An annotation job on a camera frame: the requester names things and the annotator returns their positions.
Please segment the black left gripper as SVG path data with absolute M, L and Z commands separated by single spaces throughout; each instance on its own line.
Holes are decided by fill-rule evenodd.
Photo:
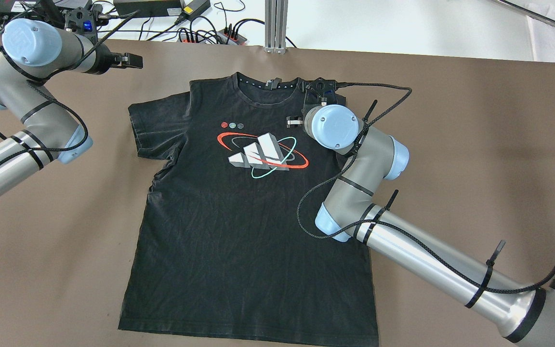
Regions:
M 95 59 L 95 74 L 101 75 L 111 68 L 142 69 L 143 66 L 143 58 L 134 53 L 99 53 Z

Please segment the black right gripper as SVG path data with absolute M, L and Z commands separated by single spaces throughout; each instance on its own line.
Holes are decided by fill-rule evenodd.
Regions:
M 313 108 L 321 105 L 341 105 L 346 106 L 346 97 L 337 94 L 338 82 L 336 80 L 326 80 L 317 78 L 315 80 L 302 81 L 302 93 L 304 101 L 302 116 L 288 116 L 286 118 L 287 128 L 304 126 L 304 118 Z

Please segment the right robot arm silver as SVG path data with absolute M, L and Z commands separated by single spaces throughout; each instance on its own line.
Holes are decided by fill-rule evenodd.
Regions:
M 322 78 L 302 81 L 302 116 L 287 127 L 302 127 L 322 147 L 346 157 L 344 168 L 322 186 L 331 190 L 317 213 L 315 239 L 356 240 L 435 286 L 487 320 L 519 347 L 555 347 L 555 265 L 544 279 L 526 286 L 495 270 L 506 242 L 486 262 L 469 257 L 422 228 L 372 202 L 383 180 L 405 170 L 410 153 L 394 137 L 373 127 L 337 102 L 336 90 L 350 82 Z

